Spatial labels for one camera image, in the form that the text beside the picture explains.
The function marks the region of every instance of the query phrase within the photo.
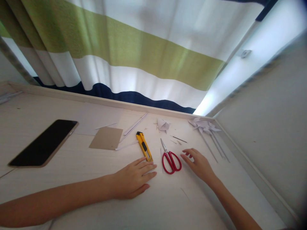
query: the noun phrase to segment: finger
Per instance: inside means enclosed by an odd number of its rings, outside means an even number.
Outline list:
[[[142,162],[142,161],[145,160],[145,159],[146,159],[146,157],[142,157],[142,158],[140,158],[140,159],[137,159],[136,161],[133,161],[133,162],[131,163],[131,165],[137,165],[138,163]]]
[[[192,150],[193,150],[196,154],[200,154],[200,155],[201,155],[201,153],[200,153],[198,150],[196,150],[196,149],[194,149],[194,148],[192,148]]]
[[[146,191],[146,189],[149,189],[150,185],[149,184],[144,184],[141,187],[139,187],[137,190],[135,190],[133,193],[129,195],[129,199],[133,199],[137,197],[138,195],[141,195],[143,192]]]
[[[146,183],[147,181],[151,180],[152,178],[154,178],[157,175],[157,172],[150,172],[147,173],[146,175],[143,175],[143,183]]]
[[[191,161],[189,160],[189,158],[188,158],[186,155],[180,154],[180,156],[181,156],[182,159],[188,164],[188,166],[189,166],[190,168],[192,168],[192,167],[194,166],[194,163],[191,162]]]
[[[185,155],[188,156],[188,155],[190,155],[190,154],[189,154],[189,153],[186,153]],[[190,155],[189,158],[192,158],[192,155]]]
[[[146,165],[153,165],[153,161],[145,161],[145,162],[141,162],[137,165],[137,168],[141,169],[143,167],[145,167]]]
[[[143,168],[141,168],[141,174],[144,175],[145,173],[148,173],[150,170],[153,170],[157,167],[157,165],[147,165]]]
[[[185,149],[185,150],[182,150],[184,153],[188,153],[190,154],[192,157],[195,157],[197,155],[196,152],[194,152],[193,149]]]

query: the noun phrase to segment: forearm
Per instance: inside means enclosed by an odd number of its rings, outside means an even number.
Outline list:
[[[220,200],[237,230],[261,230],[256,221],[240,205],[218,178],[209,186]]]
[[[40,225],[74,209],[111,198],[108,176],[51,188],[0,205],[0,226]]]

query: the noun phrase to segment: smartphone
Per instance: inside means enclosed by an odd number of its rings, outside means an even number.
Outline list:
[[[44,167],[78,126],[77,121],[56,120],[9,164],[10,167]]]

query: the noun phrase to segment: scissor handle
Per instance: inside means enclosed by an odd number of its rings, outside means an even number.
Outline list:
[[[164,166],[164,157],[166,157],[167,162],[169,163],[169,165],[170,165],[170,167],[171,167],[171,169],[172,169],[171,172],[167,171],[166,168],[165,168],[165,166]],[[163,168],[164,168],[164,170],[166,171],[167,174],[173,174],[173,173],[175,172],[174,166],[173,166],[172,162],[170,161],[170,159],[169,159],[167,153],[163,153],[163,156],[162,156],[162,165],[163,165]]]
[[[178,160],[178,162],[179,162],[179,168],[176,168],[176,164],[175,164],[175,162],[174,162],[174,159],[173,159],[172,155],[174,155],[174,156],[177,158],[177,160]],[[176,155],[175,153],[169,151],[169,157],[170,157],[170,161],[172,162],[172,165],[173,165],[174,170],[175,170],[175,171],[180,171],[182,165],[181,165],[181,161],[179,160],[179,158],[177,157],[177,155]]]

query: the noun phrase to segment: scissors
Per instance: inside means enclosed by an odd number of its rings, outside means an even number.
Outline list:
[[[164,151],[165,151],[165,153],[163,153],[163,156],[162,156],[162,165],[163,165],[163,168],[166,171],[166,173],[173,174],[175,171],[180,171],[181,170],[181,162],[180,162],[179,158],[173,152],[171,152],[171,151],[168,152],[167,151],[166,146],[163,143],[162,139],[161,139],[161,143],[162,143]],[[173,156],[172,155],[174,155],[177,158],[177,160],[179,161],[179,165],[180,165],[179,168],[176,168],[176,165],[175,165],[175,162],[173,160]],[[168,172],[166,170],[165,166],[164,166],[164,156],[166,157],[167,162],[169,163],[169,165],[170,165],[170,167],[172,169],[171,172]]]

